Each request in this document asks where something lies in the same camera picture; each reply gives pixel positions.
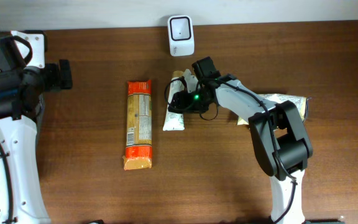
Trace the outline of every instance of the orange package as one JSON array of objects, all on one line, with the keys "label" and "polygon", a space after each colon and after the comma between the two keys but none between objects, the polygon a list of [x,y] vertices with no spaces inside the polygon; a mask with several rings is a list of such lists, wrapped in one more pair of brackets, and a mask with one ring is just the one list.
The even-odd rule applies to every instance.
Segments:
[{"label": "orange package", "polygon": [[152,167],[151,80],[128,82],[127,147],[124,170]]}]

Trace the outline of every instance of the wooden table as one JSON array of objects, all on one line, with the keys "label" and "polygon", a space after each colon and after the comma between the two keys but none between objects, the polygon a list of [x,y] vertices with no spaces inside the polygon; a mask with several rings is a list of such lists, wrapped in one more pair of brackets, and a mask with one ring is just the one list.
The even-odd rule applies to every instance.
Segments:
[{"label": "wooden table", "polygon": [[[358,21],[197,26],[196,50],[172,57],[166,27],[48,31],[49,62],[71,62],[74,88],[45,94],[37,149],[54,223],[219,223],[267,218],[269,178],[237,116],[186,114],[164,132],[165,85],[211,56],[257,93],[310,96],[314,146],[303,179],[306,219],[358,223]],[[124,171],[129,80],[152,80],[154,166]]]}]

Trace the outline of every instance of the white wall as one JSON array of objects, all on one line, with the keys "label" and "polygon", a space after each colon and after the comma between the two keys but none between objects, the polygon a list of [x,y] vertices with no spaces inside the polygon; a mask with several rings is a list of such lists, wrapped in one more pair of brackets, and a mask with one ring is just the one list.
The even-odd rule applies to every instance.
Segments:
[{"label": "white wall", "polygon": [[165,26],[358,19],[358,0],[0,0],[0,30]]}]

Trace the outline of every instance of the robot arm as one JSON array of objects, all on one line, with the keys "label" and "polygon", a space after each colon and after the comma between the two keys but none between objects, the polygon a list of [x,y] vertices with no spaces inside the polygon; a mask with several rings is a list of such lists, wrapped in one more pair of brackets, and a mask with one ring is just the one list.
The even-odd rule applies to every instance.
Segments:
[{"label": "robot arm", "polygon": [[[198,79],[196,90],[174,94],[172,101],[167,102],[168,110],[201,114],[209,104],[216,103],[248,121],[256,159],[270,176],[271,219],[280,224],[304,222],[301,180],[313,148],[296,106],[289,101],[276,104],[263,99],[233,75],[222,77],[209,57],[194,63],[193,69]],[[184,78],[179,80],[186,86]],[[275,128],[287,129],[287,134],[276,138]]]},{"label": "robot arm", "polygon": [[43,33],[15,34],[25,37],[0,39],[0,223],[50,223],[35,160],[37,126],[42,93],[72,87],[70,64],[45,64]]}]

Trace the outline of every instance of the wood surface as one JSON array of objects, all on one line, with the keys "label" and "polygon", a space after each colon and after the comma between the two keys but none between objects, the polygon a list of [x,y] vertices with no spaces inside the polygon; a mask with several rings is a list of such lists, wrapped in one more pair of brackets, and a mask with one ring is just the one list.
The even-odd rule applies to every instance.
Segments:
[{"label": "wood surface", "polygon": [[[307,220],[358,223],[358,21],[196,26],[195,54],[172,57],[166,27],[48,31],[48,62],[70,60],[74,87],[45,94],[37,149],[53,223],[225,223],[267,218],[269,178],[250,133],[221,108],[163,132],[172,72],[211,56],[257,93],[309,96],[314,147]],[[153,168],[124,171],[127,81],[152,80]]]}]

